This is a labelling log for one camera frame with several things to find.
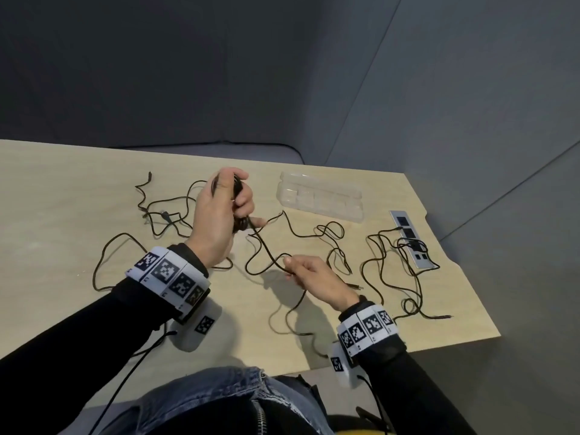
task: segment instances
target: black sleeve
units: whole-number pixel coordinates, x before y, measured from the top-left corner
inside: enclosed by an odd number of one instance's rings
[[[207,276],[184,244],[169,249]],[[3,424],[26,433],[57,434],[173,314],[168,302],[126,278],[25,343],[0,360]]]
[[[361,311],[373,302],[363,300],[339,317]],[[398,435],[474,434],[453,403],[407,353],[398,335],[369,346],[355,356],[368,374]]]

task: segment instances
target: hand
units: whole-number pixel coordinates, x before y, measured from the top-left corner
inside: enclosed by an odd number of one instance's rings
[[[308,290],[315,298],[330,304],[336,311],[343,312],[359,302],[359,296],[346,285],[318,256],[294,255],[284,258],[286,270],[294,275],[296,283]]]
[[[240,180],[250,175],[236,167],[225,167],[213,174],[197,196],[193,229],[185,244],[197,255],[203,265],[209,269],[221,263],[229,254],[234,241],[234,214],[243,218],[254,210],[252,190],[242,182],[242,191],[234,201],[234,174]],[[215,194],[212,195],[212,181],[219,175]],[[266,221],[262,218],[251,218],[255,227],[262,227]]]

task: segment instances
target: zipper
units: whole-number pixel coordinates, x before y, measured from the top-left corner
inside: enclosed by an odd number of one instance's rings
[[[266,435],[268,432],[268,427],[266,426],[266,413],[257,400],[252,400],[254,409],[256,409],[256,420],[257,420],[257,435]]]

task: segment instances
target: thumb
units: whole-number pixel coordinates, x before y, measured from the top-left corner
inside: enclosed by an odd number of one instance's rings
[[[293,272],[294,275],[298,276],[303,282],[306,282],[306,279],[310,277],[310,270],[299,263],[296,259],[286,256],[284,258],[284,265],[287,270]]]
[[[234,198],[234,172],[232,170],[221,170],[217,175],[214,198],[224,203]]]

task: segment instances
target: denim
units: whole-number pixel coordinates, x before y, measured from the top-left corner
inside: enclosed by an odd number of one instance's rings
[[[317,433],[331,435],[323,410],[307,388],[268,377],[262,369],[224,366],[173,380],[149,391],[121,413],[101,435],[144,435],[171,418],[221,398],[248,396],[249,400],[279,403],[306,420]]]

